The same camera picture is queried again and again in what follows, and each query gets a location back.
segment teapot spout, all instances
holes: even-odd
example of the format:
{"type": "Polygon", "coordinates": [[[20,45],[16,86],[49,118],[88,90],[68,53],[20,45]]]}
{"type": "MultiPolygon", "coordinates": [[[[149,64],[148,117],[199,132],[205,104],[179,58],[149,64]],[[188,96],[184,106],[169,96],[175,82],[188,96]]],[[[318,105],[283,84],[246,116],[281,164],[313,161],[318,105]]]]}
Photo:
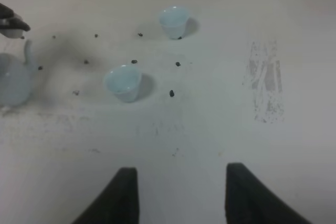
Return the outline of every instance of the teapot spout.
{"type": "Polygon", "coordinates": [[[25,49],[24,49],[24,53],[25,53],[25,65],[27,67],[27,70],[30,72],[30,74],[33,74],[36,72],[37,70],[37,63],[31,53],[31,44],[32,41],[30,39],[28,39],[25,43],[25,49]]]}

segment stain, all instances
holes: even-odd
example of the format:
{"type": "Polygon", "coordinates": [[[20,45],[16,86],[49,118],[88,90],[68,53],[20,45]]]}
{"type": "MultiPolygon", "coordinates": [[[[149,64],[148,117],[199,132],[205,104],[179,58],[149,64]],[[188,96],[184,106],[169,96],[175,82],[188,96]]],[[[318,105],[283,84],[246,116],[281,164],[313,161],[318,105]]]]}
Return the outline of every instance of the stain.
{"type": "Polygon", "coordinates": [[[276,73],[277,73],[277,80],[278,80],[278,90],[282,93],[282,84],[281,84],[281,73],[280,73],[280,61],[276,61],[276,73]]]}
{"type": "Polygon", "coordinates": [[[88,152],[95,153],[95,154],[101,154],[101,151],[96,148],[89,149],[88,152]]]}
{"type": "Polygon", "coordinates": [[[177,153],[179,152],[179,148],[176,148],[175,153],[172,154],[173,157],[176,157],[177,153]]]}
{"type": "Polygon", "coordinates": [[[276,40],[252,43],[243,85],[253,92],[255,120],[263,123],[283,120],[284,103],[276,40]]]}
{"type": "Polygon", "coordinates": [[[81,121],[81,122],[83,122],[83,121],[90,121],[90,118],[89,117],[87,117],[87,116],[81,116],[80,118],[79,118],[79,121],[81,121]]]}
{"type": "Polygon", "coordinates": [[[249,70],[250,70],[250,75],[254,76],[257,72],[257,63],[254,60],[249,61],[249,70]]]}
{"type": "Polygon", "coordinates": [[[73,126],[69,120],[69,116],[67,115],[58,115],[56,119],[56,124],[62,124],[64,126],[64,131],[65,132],[72,132],[73,131],[73,126]]]}
{"type": "Polygon", "coordinates": [[[49,118],[51,118],[51,117],[54,116],[54,115],[51,114],[51,113],[37,113],[37,115],[38,115],[39,117],[41,117],[42,120],[47,120],[47,119],[49,119],[49,118]]]}
{"type": "Polygon", "coordinates": [[[267,91],[275,91],[275,79],[274,79],[274,71],[273,71],[274,64],[268,64],[267,70],[265,74],[265,88],[267,91]]]}

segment white teapot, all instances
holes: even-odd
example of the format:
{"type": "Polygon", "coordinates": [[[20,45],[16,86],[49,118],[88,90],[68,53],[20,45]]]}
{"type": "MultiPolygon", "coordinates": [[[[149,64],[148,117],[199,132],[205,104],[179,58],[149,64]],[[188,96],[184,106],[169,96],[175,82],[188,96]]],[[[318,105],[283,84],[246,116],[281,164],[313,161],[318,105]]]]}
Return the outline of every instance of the white teapot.
{"type": "Polygon", "coordinates": [[[30,52],[31,40],[25,43],[25,63],[14,55],[0,53],[0,105],[6,107],[24,103],[31,93],[31,77],[37,65],[30,52]]]}

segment small plastic cup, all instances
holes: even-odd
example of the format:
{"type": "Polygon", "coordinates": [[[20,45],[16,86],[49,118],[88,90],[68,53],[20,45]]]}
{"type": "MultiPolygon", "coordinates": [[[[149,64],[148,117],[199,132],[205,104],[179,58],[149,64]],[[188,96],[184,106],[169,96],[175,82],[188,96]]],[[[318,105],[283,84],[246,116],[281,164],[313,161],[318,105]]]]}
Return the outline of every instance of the small plastic cup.
{"type": "Polygon", "coordinates": [[[172,6],[160,13],[159,21],[169,38],[180,39],[185,33],[189,17],[189,11],[186,8],[172,6]]]}
{"type": "Polygon", "coordinates": [[[139,94],[141,72],[132,65],[122,65],[105,74],[103,84],[123,102],[134,102],[139,94]]]}

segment white table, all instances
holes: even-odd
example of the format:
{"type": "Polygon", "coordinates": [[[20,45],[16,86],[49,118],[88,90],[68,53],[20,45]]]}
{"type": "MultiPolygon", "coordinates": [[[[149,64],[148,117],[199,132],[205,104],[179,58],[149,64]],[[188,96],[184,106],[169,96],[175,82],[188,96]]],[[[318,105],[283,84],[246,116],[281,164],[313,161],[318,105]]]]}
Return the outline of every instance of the white table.
{"type": "MultiPolygon", "coordinates": [[[[125,166],[139,172],[141,223],[225,223],[230,162],[312,222],[334,222],[336,0],[1,2],[31,25],[43,66],[32,99],[0,118],[1,223],[71,223],[125,166]],[[198,25],[172,41],[156,21],[175,4],[198,25]],[[260,57],[276,47],[281,70],[260,77],[277,80],[284,111],[266,120],[265,86],[242,85],[253,42],[260,57]],[[101,78],[133,59],[146,86],[123,104],[101,78]]],[[[21,58],[23,44],[0,42],[21,58]]]]}

